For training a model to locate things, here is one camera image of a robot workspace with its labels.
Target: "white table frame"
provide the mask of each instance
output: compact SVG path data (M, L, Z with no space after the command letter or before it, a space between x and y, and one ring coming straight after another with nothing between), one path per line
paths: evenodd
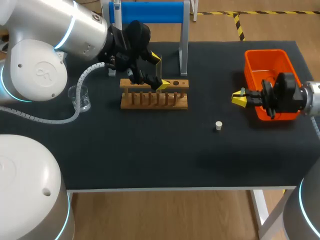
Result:
M191 10L192 10L192 14L193 14L193 21L196 22L197 15L198 15L199 0L190 0L190 4L191 4Z
M258 224L260 240L271 240L272 237L283 229L283 210L295 186L270 186L270 187L159 187L159 188L116 188L116 189L83 189L68 190L70 200L73 193L113 193L113 192L159 192L159 191L250 191L254 213ZM280 199L273 211L269 214L263 190L283 190L286 193Z

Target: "wooden peg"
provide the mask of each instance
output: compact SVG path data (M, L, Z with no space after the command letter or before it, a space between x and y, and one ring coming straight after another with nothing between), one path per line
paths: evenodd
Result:
M157 92L156 93L156 104L159 105L159 103L160 103L160 93Z
M141 92L140 92L140 105L143 104L143 101L144 101L144 94L143 94L143 92L141 91Z
M129 96L129 89L127 87L124 88L124 95L125 95L125 98L127 99L128 96Z
M151 98L152 98L152 95L151 95L151 92L149 92L148 94L149 105L151 105Z
M135 92L131 92L131 104L135 105Z
M169 93L165 93L165 105L168 106Z
M177 104L177 92L174 93L174 98L173 98L173 106L175 106Z

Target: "robotic arm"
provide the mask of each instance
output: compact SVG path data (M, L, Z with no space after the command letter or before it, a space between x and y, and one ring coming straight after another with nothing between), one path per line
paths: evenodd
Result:
M262 80L262 90L242 89L232 95L231 101L244 108L263 107L274 119L276 113L297 113L320 115L320 82L308 81L299 86L292 73L281 72L274 85Z
M84 60L98 56L108 68L128 70L133 83L154 90L163 84L138 69L139 57L160 61L147 49L149 28L138 21L122 31L73 0L0 0L0 6L0 25L10 34L7 58L0 63L8 101L47 101L63 91L67 70L54 50Z

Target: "white cable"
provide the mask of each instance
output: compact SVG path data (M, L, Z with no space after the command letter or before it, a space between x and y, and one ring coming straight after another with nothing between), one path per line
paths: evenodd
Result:
M320 139L320 130L319 130L319 127L317 125L317 122L316 122L316 119L314 116L311 117L311 122L314 127L315 133L317 134L318 138Z
M77 117L79 116L80 113L80 93L81 93L81 87L82 87L82 83L84 82L84 80L86 79L86 77L94 70L99 69L99 68L104 68L105 67L105 63L104 62L99 62L96 63L90 67L88 67L80 76L78 83L76 84L76 91L75 91L75 113L72 117L65 119L65 120L48 120L48 119L43 119L43 118L38 118L35 116L31 116L29 114L26 114L24 112L21 111L17 111L14 110L12 108L9 107L5 107L5 106L0 106L0 111L4 111L10 114L14 114L17 115L19 117L25 118L25 119L29 119L35 122L39 122L39 123L43 123L43 124L67 124L67 123L71 123L72 121L76 120Z

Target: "white robotic arm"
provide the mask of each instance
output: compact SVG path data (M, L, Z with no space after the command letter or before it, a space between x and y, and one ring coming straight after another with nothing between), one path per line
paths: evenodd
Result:
M67 83L55 50L93 59L105 46L106 20L72 0L0 0L0 25L9 30L1 84L8 101L47 101Z

